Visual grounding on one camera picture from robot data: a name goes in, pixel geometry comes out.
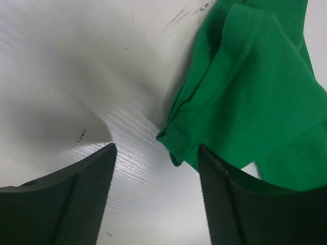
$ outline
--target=white surface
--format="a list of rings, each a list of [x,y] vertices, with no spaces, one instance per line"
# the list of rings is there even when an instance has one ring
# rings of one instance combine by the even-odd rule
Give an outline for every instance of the white surface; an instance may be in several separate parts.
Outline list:
[[[209,245],[198,174],[175,168],[155,141],[207,3],[0,1],[0,186],[113,140],[119,154],[98,244]],[[309,1],[306,38],[320,82],[326,12],[326,1]]]

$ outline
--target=green towel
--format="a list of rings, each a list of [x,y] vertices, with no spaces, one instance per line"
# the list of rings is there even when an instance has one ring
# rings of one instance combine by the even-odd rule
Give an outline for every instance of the green towel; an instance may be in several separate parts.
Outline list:
[[[294,190],[327,184],[327,94],[303,37],[306,0],[218,0],[157,140],[198,170],[208,146]]]

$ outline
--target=green fabric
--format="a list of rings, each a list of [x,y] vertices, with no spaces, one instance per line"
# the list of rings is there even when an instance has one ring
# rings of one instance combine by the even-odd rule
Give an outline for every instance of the green fabric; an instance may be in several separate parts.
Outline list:
[[[157,136],[174,165],[198,170],[203,143],[238,168],[255,162],[278,186],[327,184],[327,94],[303,38],[306,7],[304,0],[218,0]]]

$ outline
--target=green cloth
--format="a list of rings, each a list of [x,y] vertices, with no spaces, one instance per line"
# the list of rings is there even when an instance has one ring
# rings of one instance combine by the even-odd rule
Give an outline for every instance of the green cloth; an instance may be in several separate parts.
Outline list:
[[[228,163],[255,162],[294,190],[327,184],[327,94],[303,37],[305,0],[218,0],[157,140],[174,165],[198,170],[208,146]]]

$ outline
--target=folded cloth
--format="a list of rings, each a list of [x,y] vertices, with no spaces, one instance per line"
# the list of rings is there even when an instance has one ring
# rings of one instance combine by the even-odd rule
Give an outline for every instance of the folded cloth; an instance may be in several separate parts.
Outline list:
[[[303,37],[306,0],[218,0],[157,140],[195,170],[200,143],[263,180],[327,184],[327,94]]]

